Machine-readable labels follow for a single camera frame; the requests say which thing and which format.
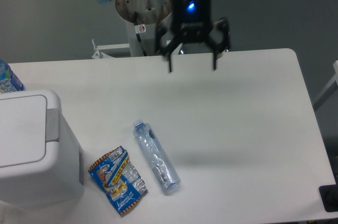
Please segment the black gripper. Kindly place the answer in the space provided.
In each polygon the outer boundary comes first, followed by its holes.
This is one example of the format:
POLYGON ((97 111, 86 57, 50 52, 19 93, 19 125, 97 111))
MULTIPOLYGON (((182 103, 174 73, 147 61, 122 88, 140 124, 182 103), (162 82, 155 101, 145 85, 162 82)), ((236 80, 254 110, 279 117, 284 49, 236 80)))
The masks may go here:
POLYGON ((212 68, 217 69, 217 59, 222 52, 231 49, 230 24, 226 17, 211 21, 211 0, 172 0, 172 22, 169 27, 156 23, 155 53, 162 55, 172 72, 172 54, 181 43, 205 43, 212 51, 212 68), (162 38, 170 31, 173 34, 169 44, 162 38), (216 41, 211 32, 216 31, 221 39, 216 41))

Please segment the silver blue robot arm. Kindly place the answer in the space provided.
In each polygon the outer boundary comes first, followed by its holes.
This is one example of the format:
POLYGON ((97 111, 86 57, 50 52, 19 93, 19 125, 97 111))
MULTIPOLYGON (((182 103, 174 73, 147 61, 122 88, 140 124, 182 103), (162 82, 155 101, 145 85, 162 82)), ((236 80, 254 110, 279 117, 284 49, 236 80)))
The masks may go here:
POLYGON ((212 51, 212 66, 230 49, 225 17, 213 21, 211 0, 97 0, 114 2, 125 21, 132 57, 160 55, 171 62, 183 44, 204 43, 212 51))

